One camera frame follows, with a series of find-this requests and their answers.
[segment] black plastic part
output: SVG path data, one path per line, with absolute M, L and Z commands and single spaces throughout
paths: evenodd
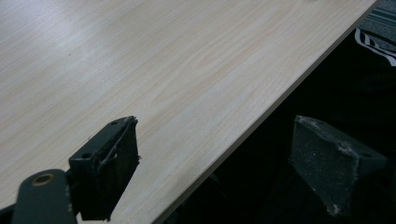
M 0 210 L 0 224 L 11 223 L 12 214 L 14 213 L 15 204 L 7 206 Z
M 64 171 L 47 170 L 25 179 L 20 186 L 12 223 L 77 223 Z
M 297 116 L 290 162 L 328 213 L 338 217 L 351 215 L 357 183 L 383 169 L 388 159 L 321 120 Z
M 83 220 L 110 220 L 139 163 L 135 117 L 107 124 L 70 159 L 72 202 Z

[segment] table surface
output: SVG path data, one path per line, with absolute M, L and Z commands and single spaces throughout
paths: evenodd
M 164 219 L 375 0 L 0 1 L 0 206 L 137 116 L 114 223 Z

